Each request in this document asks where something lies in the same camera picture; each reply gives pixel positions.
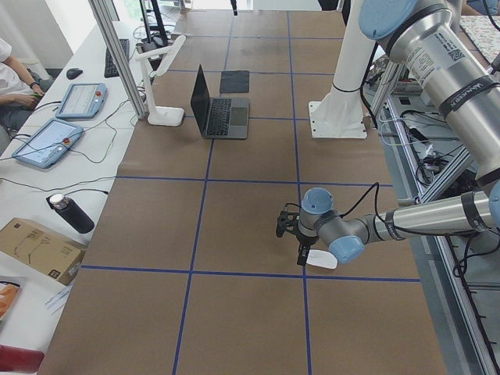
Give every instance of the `black pad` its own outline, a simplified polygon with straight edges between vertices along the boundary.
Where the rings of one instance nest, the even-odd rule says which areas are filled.
[[[248,92],[250,72],[248,70],[225,70],[220,74],[220,93]]]

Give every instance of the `laptop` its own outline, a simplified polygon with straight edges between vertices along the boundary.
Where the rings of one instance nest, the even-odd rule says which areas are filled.
[[[200,65],[191,96],[191,108],[203,138],[246,139],[249,104],[247,98],[210,98]]]

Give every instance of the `red object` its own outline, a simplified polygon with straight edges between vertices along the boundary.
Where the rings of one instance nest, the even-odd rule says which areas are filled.
[[[38,350],[0,345],[0,371],[36,373],[44,356]]]

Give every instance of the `computer mouse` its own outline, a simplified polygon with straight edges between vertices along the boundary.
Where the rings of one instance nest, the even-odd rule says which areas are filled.
[[[68,80],[74,80],[76,77],[78,77],[80,74],[82,74],[84,71],[79,68],[71,68],[66,71],[66,77]]]

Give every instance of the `laptop keyboard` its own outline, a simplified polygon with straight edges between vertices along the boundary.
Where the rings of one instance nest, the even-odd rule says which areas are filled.
[[[227,135],[229,127],[231,99],[212,100],[207,135]]]

